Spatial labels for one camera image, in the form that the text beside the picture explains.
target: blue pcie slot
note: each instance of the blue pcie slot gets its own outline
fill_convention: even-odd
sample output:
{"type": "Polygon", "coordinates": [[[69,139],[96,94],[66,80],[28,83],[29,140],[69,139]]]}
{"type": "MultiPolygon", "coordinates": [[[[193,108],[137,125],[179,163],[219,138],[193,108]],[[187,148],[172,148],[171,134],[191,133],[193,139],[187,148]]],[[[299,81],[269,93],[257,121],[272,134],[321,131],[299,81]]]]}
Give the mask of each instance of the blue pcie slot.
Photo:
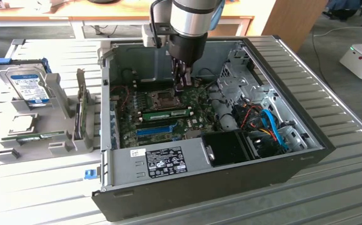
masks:
{"type": "Polygon", "coordinates": [[[160,134],[160,133],[172,133],[172,130],[173,130],[173,127],[176,126],[176,124],[173,124],[168,127],[154,127],[154,128],[149,128],[149,129],[137,130],[136,136],[154,135],[154,134],[160,134]]]}

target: blue clip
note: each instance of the blue clip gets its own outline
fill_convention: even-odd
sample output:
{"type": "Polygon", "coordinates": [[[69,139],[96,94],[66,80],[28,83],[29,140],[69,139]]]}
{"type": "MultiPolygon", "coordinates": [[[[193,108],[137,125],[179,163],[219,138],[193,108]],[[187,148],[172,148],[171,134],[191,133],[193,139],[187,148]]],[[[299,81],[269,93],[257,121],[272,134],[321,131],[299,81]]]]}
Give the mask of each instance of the blue clip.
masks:
{"type": "Polygon", "coordinates": [[[48,62],[48,59],[46,59],[46,58],[42,58],[42,59],[41,59],[41,64],[42,64],[42,66],[44,66],[45,72],[46,72],[48,74],[50,74],[49,62],[48,62]]]}
{"type": "Polygon", "coordinates": [[[85,170],[85,176],[82,177],[82,179],[90,180],[96,178],[97,178],[96,170],[85,170]]]}

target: metal table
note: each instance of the metal table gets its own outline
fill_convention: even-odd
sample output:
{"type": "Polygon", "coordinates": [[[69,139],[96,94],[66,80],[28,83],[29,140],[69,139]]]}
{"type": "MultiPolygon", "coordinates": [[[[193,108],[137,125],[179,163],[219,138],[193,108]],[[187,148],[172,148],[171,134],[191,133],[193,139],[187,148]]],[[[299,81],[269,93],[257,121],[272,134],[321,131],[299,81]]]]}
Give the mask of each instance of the metal table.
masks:
{"type": "MultiPolygon", "coordinates": [[[[362,224],[362,122],[281,40],[271,36],[249,40],[337,149],[283,184],[114,224],[362,224]]],[[[73,68],[81,66],[88,89],[98,93],[98,41],[26,40],[10,46],[6,57],[41,53],[61,74],[68,95],[74,94],[73,68]]],[[[4,106],[5,92],[0,81],[0,121],[12,113],[4,106]]],[[[81,180],[84,170],[98,164],[98,151],[49,157],[32,154],[26,162],[0,165],[0,224],[106,224],[84,196],[96,189],[94,181],[81,180]]]]}

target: blue latch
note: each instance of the blue latch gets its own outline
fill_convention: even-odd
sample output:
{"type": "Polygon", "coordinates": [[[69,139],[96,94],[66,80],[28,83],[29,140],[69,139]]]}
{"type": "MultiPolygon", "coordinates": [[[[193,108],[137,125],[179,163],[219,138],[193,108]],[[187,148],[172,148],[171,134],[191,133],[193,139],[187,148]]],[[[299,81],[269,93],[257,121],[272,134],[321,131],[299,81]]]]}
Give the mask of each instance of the blue latch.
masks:
{"type": "Polygon", "coordinates": [[[0,58],[0,65],[10,64],[10,58],[0,58]]]}
{"type": "Polygon", "coordinates": [[[97,171],[96,170],[85,170],[85,176],[82,179],[90,180],[97,178],[97,171]]]}

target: cable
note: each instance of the cable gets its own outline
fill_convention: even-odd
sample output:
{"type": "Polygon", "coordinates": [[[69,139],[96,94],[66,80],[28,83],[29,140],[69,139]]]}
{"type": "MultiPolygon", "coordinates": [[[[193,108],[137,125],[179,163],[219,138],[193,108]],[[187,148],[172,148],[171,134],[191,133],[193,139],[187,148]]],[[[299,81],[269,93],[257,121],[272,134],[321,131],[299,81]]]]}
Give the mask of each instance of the cable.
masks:
{"type": "Polygon", "coordinates": [[[320,76],[323,78],[323,82],[325,83],[325,85],[328,86],[328,88],[332,90],[324,76],[323,76],[323,71],[320,70],[320,61],[319,61],[319,56],[317,56],[317,52],[316,52],[316,49],[315,49],[315,43],[313,43],[313,27],[311,29],[311,41],[312,41],[312,49],[313,49],[313,52],[315,52],[315,56],[316,56],[316,61],[317,61],[317,69],[319,69],[319,73],[320,73],[320,76]]]}
{"type": "Polygon", "coordinates": [[[259,131],[263,131],[265,134],[268,134],[273,138],[273,140],[276,141],[276,137],[273,136],[273,133],[269,130],[265,131],[264,129],[260,128],[259,131]]]}
{"type": "Polygon", "coordinates": [[[247,110],[247,113],[245,113],[245,116],[244,116],[244,119],[243,119],[243,122],[241,122],[241,125],[240,125],[240,129],[243,128],[243,126],[244,126],[244,122],[245,122],[245,120],[247,120],[247,117],[248,117],[248,114],[249,114],[249,111],[251,111],[251,109],[253,109],[253,108],[260,108],[260,106],[251,106],[249,107],[249,109],[247,110]]]}
{"type": "Polygon", "coordinates": [[[223,114],[223,115],[220,116],[220,118],[217,119],[217,121],[220,121],[220,119],[221,119],[225,115],[228,115],[228,116],[231,116],[231,117],[233,118],[233,116],[232,116],[229,113],[225,113],[225,114],[223,114]]]}
{"type": "Polygon", "coordinates": [[[341,28],[332,29],[328,32],[325,32],[324,34],[319,34],[319,35],[313,35],[313,28],[312,28],[312,48],[313,48],[313,52],[315,52],[315,55],[316,55],[319,73],[320,73],[320,75],[323,77],[323,81],[325,82],[325,84],[328,85],[328,87],[329,87],[329,84],[327,83],[325,78],[324,78],[323,73],[321,73],[321,70],[320,70],[319,56],[317,56],[317,52],[316,52],[316,49],[315,49],[313,37],[321,37],[321,36],[327,35],[328,33],[331,33],[335,30],[355,29],[355,28],[362,28],[362,27],[341,27],[341,28]]]}
{"type": "MultiPolygon", "coordinates": [[[[275,125],[275,120],[273,120],[273,117],[272,117],[272,114],[271,112],[267,110],[267,109],[263,109],[261,110],[261,114],[265,115],[269,119],[269,123],[271,123],[271,127],[272,127],[272,131],[273,131],[273,135],[276,137],[276,140],[277,140],[277,143],[280,144],[280,146],[284,148],[284,149],[288,149],[287,145],[284,144],[283,142],[283,139],[277,133],[277,130],[276,130],[276,125],[275,125]]],[[[263,125],[264,127],[267,127],[267,122],[265,122],[265,119],[261,118],[261,121],[263,121],[263,125]]]]}
{"type": "Polygon", "coordinates": [[[321,37],[321,36],[327,35],[328,33],[331,33],[333,30],[353,29],[353,28],[362,28],[362,27],[341,27],[341,28],[336,28],[336,29],[329,30],[329,31],[325,32],[324,34],[313,35],[313,37],[321,37]]]}
{"type": "Polygon", "coordinates": [[[211,69],[208,69],[208,68],[201,68],[201,69],[199,69],[199,71],[197,71],[197,75],[199,75],[199,76],[200,76],[200,72],[201,72],[203,70],[207,70],[212,75],[215,75],[215,73],[212,72],[211,69]]]}
{"type": "Polygon", "coordinates": [[[216,100],[220,104],[225,104],[225,101],[217,99],[217,98],[213,98],[213,99],[208,99],[209,102],[212,102],[213,100],[216,100]]]}
{"type": "Polygon", "coordinates": [[[102,32],[100,31],[100,30],[97,30],[93,26],[89,26],[90,28],[93,28],[93,30],[94,31],[97,31],[97,32],[100,32],[101,34],[102,34],[102,32]]]}
{"type": "Polygon", "coordinates": [[[156,48],[161,47],[161,42],[156,36],[156,24],[154,24],[154,13],[153,13],[153,9],[154,9],[154,5],[160,2],[163,2],[165,0],[156,0],[153,3],[150,3],[149,5],[149,19],[150,19],[150,28],[152,28],[152,32],[153,32],[153,41],[156,44],[156,48]]]}
{"type": "Polygon", "coordinates": [[[117,25],[116,25],[116,27],[113,28],[112,33],[106,35],[106,38],[109,38],[109,36],[113,35],[113,33],[116,32],[116,29],[117,29],[117,25]]]}
{"type": "Polygon", "coordinates": [[[125,97],[122,104],[120,105],[120,109],[124,110],[124,106],[125,106],[125,103],[126,103],[128,97],[129,97],[129,89],[126,86],[114,86],[110,88],[109,92],[112,92],[114,90],[114,88],[124,88],[126,90],[126,97],[125,97]]]}
{"type": "Polygon", "coordinates": [[[265,131],[264,129],[260,128],[259,131],[264,132],[265,134],[268,134],[271,136],[269,132],[265,131]]]}
{"type": "Polygon", "coordinates": [[[129,68],[129,67],[122,68],[118,72],[121,82],[125,82],[125,77],[124,77],[125,71],[129,71],[132,74],[136,74],[136,70],[133,70],[132,68],[129,68]]]}

